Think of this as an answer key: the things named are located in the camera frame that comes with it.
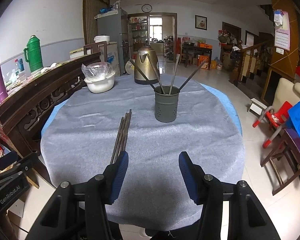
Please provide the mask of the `dark wooden side table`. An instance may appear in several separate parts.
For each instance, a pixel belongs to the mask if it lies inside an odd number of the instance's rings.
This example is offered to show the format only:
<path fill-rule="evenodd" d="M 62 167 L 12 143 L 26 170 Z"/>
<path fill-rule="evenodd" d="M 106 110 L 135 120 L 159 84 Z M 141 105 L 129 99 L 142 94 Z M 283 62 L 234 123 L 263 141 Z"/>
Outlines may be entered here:
<path fill-rule="evenodd" d="M 185 68 L 193 64 L 195 58 L 197 59 L 197 63 L 201 64 L 200 57 L 203 56 L 206 60 L 206 64 L 204 64 L 203 68 L 207 70 L 211 69 L 212 49 L 200 48 L 194 43 L 185 43 L 182 44 L 181 52 L 185 56 L 183 59 Z"/>

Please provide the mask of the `dark metal chopstick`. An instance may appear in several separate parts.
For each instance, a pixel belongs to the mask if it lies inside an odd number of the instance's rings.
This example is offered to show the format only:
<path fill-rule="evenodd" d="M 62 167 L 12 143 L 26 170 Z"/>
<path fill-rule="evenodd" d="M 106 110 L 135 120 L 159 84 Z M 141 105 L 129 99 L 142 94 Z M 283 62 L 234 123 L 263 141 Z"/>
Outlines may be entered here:
<path fill-rule="evenodd" d="M 117 148 L 119 146 L 119 143 L 121 142 L 121 133 L 122 133 L 122 130 L 123 130 L 123 127 L 124 127 L 124 123 L 125 123 L 125 118 L 122 117 L 121 121 L 120 121 L 119 129 L 118 129 L 118 132 L 117 132 L 117 136 L 116 136 L 115 145 L 114 145 L 113 153 L 112 153 L 112 156 L 111 156 L 110 164 L 113 164 L 116 160 Z"/>
<path fill-rule="evenodd" d="M 115 163 L 115 161 L 117 160 L 119 153 L 120 153 L 120 147 L 121 147 L 121 142 L 122 142 L 122 138 L 123 138 L 123 133 L 124 133 L 124 129 L 125 129 L 127 116 L 128 116 L 128 113 L 125 113 L 125 116 L 122 118 L 122 120 L 120 122 L 119 135 L 117 136 L 118 139 L 116 140 L 113 163 Z"/>
<path fill-rule="evenodd" d="M 128 138 L 128 129 L 130 126 L 130 120 L 132 116 L 132 110 L 130 109 L 129 112 L 127 113 L 127 117 L 125 120 L 125 125 L 123 129 L 123 136 L 122 136 L 122 144 L 121 144 L 121 150 L 120 151 L 125 151 L 126 150 L 126 144 L 127 144 L 127 138 Z"/>

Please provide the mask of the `grey refrigerator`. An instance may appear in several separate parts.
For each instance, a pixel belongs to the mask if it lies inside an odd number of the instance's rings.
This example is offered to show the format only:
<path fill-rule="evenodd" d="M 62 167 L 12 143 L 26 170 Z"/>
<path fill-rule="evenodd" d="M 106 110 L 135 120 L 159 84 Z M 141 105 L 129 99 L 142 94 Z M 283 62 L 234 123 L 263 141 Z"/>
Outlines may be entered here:
<path fill-rule="evenodd" d="M 119 75 L 125 74 L 125 64 L 130 59 L 128 15 L 122 9 L 114 9 L 95 16 L 98 35 L 110 36 L 110 42 L 117 43 Z"/>

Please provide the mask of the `gold electric kettle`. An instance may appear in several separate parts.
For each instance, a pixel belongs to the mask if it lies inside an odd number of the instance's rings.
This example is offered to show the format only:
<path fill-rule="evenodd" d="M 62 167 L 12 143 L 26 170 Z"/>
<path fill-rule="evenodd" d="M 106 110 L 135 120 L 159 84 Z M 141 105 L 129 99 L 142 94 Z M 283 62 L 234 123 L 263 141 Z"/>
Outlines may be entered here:
<path fill-rule="evenodd" d="M 152 63 L 157 67 L 157 69 L 158 69 L 157 72 L 158 72 L 158 75 L 160 76 L 159 62 L 158 62 L 157 54 L 156 54 L 155 50 L 147 43 L 144 44 L 138 50 L 138 52 L 136 54 L 135 64 L 147 76 L 147 78 L 150 81 L 149 83 L 155 84 L 155 83 L 158 83 L 158 80 L 156 78 L 156 75 L 153 72 L 153 69 L 149 62 L 147 54 L 149 54 Z M 134 81 L 135 81 L 135 83 L 138 83 L 141 85 L 149 84 L 136 69 L 134 70 Z"/>

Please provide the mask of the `dark carved wooden sideboard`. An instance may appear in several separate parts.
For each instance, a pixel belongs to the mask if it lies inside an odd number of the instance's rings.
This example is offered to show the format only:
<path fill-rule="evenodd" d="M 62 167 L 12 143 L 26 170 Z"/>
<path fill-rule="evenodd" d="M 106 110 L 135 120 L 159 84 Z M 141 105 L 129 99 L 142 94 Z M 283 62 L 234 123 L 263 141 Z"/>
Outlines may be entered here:
<path fill-rule="evenodd" d="M 100 62 L 100 55 L 58 64 L 18 87 L 0 103 L 0 143 L 21 157 L 40 155 L 41 131 L 53 108 L 85 86 L 81 66 Z"/>

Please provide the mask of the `white bowl with plastic bag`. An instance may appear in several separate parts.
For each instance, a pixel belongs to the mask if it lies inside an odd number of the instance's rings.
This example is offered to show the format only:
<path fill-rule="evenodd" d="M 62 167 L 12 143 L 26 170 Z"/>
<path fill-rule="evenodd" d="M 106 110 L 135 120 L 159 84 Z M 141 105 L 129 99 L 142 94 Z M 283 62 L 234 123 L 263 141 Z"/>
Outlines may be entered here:
<path fill-rule="evenodd" d="M 104 93 L 111 90 L 115 83 L 115 70 L 107 62 L 94 62 L 89 65 L 82 64 L 84 81 L 94 94 Z"/>

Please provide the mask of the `green thermos flask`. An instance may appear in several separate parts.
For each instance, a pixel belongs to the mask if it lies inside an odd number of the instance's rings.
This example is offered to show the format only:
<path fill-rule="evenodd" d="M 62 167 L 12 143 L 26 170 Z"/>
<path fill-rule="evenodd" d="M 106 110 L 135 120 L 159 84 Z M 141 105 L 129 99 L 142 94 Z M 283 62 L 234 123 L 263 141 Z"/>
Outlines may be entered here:
<path fill-rule="evenodd" d="M 34 73 L 43 68 L 42 52 L 40 48 L 40 39 L 32 35 L 24 48 L 25 61 L 29 64 L 30 72 Z"/>

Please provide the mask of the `beige sofa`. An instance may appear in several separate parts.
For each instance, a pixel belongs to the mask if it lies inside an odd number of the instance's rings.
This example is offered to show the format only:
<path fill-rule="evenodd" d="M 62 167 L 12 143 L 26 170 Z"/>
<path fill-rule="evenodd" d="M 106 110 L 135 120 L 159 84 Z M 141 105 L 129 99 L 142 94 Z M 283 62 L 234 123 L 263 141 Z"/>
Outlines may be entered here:
<path fill-rule="evenodd" d="M 271 104 L 274 111 L 277 112 L 280 107 L 289 102 L 292 106 L 300 101 L 300 83 L 292 83 L 291 81 L 281 78 L 275 91 L 274 100 Z"/>

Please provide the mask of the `framed wall picture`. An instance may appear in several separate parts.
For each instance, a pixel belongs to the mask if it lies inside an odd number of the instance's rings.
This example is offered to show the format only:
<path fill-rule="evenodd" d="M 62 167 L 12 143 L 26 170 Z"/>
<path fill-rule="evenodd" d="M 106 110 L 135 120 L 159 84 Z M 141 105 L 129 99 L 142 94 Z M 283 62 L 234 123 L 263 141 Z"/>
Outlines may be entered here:
<path fill-rule="evenodd" d="M 207 17 L 196 15 L 195 28 L 201 30 L 207 30 Z"/>

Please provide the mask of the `wall calendar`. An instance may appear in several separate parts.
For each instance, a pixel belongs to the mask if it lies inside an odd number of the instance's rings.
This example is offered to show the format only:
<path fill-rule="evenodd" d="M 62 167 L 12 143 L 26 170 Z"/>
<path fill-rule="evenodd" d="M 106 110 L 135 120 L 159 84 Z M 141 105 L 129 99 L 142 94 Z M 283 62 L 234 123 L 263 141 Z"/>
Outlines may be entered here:
<path fill-rule="evenodd" d="M 274 11 L 275 39 L 274 46 L 290 51 L 290 24 L 288 12 Z"/>

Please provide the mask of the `clear plastic water bottle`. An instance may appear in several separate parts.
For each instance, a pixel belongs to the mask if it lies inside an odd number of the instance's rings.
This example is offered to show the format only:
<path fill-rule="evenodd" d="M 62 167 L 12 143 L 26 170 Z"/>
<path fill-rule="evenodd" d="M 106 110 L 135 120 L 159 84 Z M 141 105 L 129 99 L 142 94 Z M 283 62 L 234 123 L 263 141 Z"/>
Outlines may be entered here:
<path fill-rule="evenodd" d="M 15 59 L 14 62 L 15 62 L 15 74 L 19 75 L 19 72 L 20 72 L 19 61 L 18 61 L 18 59 Z"/>

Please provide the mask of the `red child chair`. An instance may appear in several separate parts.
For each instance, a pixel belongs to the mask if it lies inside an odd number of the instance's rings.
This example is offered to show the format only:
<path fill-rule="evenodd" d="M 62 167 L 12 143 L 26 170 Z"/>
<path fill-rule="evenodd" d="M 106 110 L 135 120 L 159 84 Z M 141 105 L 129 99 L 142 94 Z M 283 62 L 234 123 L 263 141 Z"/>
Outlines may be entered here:
<path fill-rule="evenodd" d="M 264 118 L 267 118 L 269 121 L 269 128 L 275 129 L 275 132 L 272 134 L 272 136 L 263 143 L 263 148 L 267 148 L 272 143 L 274 138 L 280 133 L 280 131 L 286 127 L 286 122 L 289 118 L 288 110 L 292 107 L 293 106 L 288 101 L 285 101 L 277 112 L 274 112 L 273 106 L 268 106 L 261 112 L 260 117 L 253 123 L 253 128 L 255 128 Z"/>

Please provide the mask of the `blue table underlay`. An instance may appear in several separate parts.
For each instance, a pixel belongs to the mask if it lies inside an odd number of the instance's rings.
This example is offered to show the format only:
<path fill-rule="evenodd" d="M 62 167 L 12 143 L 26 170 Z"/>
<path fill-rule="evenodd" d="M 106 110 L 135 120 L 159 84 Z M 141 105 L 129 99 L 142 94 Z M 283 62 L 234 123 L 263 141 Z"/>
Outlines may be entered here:
<path fill-rule="evenodd" d="M 236 111 L 235 107 L 231 103 L 230 99 L 224 93 L 222 93 L 220 90 L 217 90 L 217 89 L 215 89 L 213 87 L 210 87 L 208 85 L 205 85 L 203 83 L 201 83 L 201 85 L 206 90 L 208 90 L 210 93 L 212 93 L 214 96 L 216 96 L 219 99 L 219 101 L 222 103 L 223 107 L 227 111 L 228 115 L 230 116 L 230 118 L 232 119 L 232 121 L 234 122 L 236 127 L 238 128 L 240 134 L 243 135 L 242 126 L 241 126 L 239 116 L 237 114 L 237 111 Z M 67 103 L 67 101 L 68 101 L 68 99 L 66 99 L 65 101 L 59 103 L 57 106 L 55 106 L 53 108 L 49 118 L 47 119 L 45 125 L 42 128 L 41 136 L 43 136 L 43 134 L 45 133 L 47 128 L 51 125 L 54 118 L 56 117 L 58 111 Z"/>

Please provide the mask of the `grey tablecloth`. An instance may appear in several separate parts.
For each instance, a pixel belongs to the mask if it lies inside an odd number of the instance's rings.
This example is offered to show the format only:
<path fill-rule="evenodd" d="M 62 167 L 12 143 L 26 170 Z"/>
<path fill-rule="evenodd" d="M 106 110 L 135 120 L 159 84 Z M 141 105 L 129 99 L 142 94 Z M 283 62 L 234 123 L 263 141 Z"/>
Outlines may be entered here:
<path fill-rule="evenodd" d="M 243 138 L 225 107 L 206 87 L 176 77 L 181 87 L 177 117 L 159 122 L 154 115 L 154 91 L 132 76 L 94 94 L 75 92 L 44 132 L 40 148 L 53 185 L 88 181 L 109 164 L 120 119 L 132 114 L 126 150 L 129 164 L 122 189 L 106 208 L 119 224 L 168 231 L 193 224 L 201 207 L 189 198 L 179 170 L 183 151 L 204 172 L 220 181 L 238 182 L 243 175 Z"/>

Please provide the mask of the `orange box on side table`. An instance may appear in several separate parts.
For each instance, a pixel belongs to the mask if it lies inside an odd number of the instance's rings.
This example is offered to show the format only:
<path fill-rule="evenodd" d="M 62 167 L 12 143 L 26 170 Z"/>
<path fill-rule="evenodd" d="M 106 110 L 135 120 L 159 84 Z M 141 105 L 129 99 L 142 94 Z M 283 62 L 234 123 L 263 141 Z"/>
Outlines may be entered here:
<path fill-rule="evenodd" d="M 206 49 L 212 49 L 212 45 L 206 44 L 206 43 L 198 43 L 198 47 L 206 48 Z"/>

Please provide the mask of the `wooden chair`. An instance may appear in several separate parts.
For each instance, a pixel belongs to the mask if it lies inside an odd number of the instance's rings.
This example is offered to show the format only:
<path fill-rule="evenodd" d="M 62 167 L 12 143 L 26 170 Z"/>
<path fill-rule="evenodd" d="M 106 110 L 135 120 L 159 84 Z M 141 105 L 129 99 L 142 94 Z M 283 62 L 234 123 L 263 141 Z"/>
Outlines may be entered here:
<path fill-rule="evenodd" d="M 103 62 L 108 62 L 107 45 L 108 45 L 107 41 L 87 44 L 83 47 L 84 55 L 89 55 L 89 54 L 93 54 L 93 53 L 101 54 L 103 52 L 103 56 L 104 56 Z"/>

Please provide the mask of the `white basin on freezer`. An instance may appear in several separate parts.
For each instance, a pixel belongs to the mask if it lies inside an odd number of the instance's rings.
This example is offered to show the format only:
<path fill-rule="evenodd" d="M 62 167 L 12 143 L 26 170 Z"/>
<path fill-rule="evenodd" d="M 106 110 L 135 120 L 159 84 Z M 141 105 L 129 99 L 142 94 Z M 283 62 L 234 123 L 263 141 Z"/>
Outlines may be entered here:
<path fill-rule="evenodd" d="M 94 42 L 95 43 L 106 42 L 107 44 L 109 44 L 110 36 L 109 35 L 97 35 L 97 36 L 94 37 Z"/>

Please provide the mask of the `white chest freezer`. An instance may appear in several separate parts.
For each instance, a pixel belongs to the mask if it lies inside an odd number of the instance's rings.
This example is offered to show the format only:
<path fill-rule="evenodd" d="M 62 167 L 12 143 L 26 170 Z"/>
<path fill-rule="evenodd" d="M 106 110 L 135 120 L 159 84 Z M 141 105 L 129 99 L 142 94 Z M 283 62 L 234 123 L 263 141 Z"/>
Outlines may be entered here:
<path fill-rule="evenodd" d="M 119 64 L 119 55 L 117 50 L 117 42 L 109 42 L 107 45 L 107 57 L 108 57 L 108 63 L 111 65 L 111 67 L 115 70 L 115 76 L 120 76 L 120 64 Z M 76 50 L 70 51 L 70 59 L 74 59 L 80 56 L 84 55 L 83 48 L 78 48 Z M 100 55 L 100 60 L 103 62 L 104 56 L 103 52 Z"/>

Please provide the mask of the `round wall clock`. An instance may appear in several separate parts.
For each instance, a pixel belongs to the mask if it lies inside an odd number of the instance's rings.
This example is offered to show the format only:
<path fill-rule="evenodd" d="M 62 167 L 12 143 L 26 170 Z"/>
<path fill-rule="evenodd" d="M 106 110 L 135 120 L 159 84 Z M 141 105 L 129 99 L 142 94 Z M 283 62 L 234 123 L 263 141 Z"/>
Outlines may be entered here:
<path fill-rule="evenodd" d="M 152 11 L 152 6 L 150 4 L 144 4 L 141 7 L 142 12 L 144 13 L 150 13 Z"/>

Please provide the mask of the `grey perforated utensil holder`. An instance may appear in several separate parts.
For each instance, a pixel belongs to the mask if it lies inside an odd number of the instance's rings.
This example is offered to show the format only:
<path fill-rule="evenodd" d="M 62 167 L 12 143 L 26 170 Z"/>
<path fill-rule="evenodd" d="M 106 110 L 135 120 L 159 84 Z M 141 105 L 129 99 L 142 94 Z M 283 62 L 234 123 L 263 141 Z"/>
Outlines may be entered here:
<path fill-rule="evenodd" d="M 177 117 L 180 90 L 178 87 L 163 86 L 165 93 L 158 86 L 155 94 L 155 118 L 160 122 L 173 122 Z"/>

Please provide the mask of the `small white step stool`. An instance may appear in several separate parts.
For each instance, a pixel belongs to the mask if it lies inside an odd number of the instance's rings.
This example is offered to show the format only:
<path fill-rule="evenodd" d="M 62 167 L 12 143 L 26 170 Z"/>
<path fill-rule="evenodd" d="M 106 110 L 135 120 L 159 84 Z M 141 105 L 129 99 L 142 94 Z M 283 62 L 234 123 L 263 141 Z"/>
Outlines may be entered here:
<path fill-rule="evenodd" d="M 267 108 L 265 104 L 258 101 L 256 98 L 250 99 L 250 106 L 248 107 L 248 112 L 253 112 L 260 116 L 262 112 Z"/>

